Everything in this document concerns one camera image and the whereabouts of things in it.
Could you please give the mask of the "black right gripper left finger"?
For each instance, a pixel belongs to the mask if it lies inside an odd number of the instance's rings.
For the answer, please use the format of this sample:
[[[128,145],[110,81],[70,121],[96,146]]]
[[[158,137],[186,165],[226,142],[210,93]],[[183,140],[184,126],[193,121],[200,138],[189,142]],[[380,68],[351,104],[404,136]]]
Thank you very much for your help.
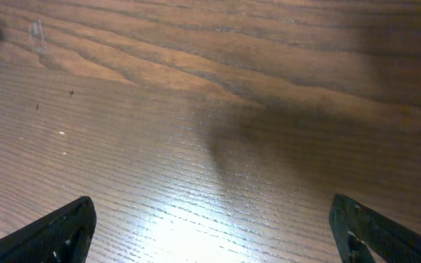
[[[86,261],[96,227],[90,197],[80,197],[0,239],[0,262]]]

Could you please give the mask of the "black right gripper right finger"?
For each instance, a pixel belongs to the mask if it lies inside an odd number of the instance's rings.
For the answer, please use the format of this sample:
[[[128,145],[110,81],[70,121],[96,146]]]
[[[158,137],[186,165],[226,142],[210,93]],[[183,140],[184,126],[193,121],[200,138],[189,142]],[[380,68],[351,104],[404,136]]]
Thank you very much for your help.
[[[343,263],[374,262],[372,252],[388,263],[421,262],[421,235],[343,194],[333,198],[329,223]]]

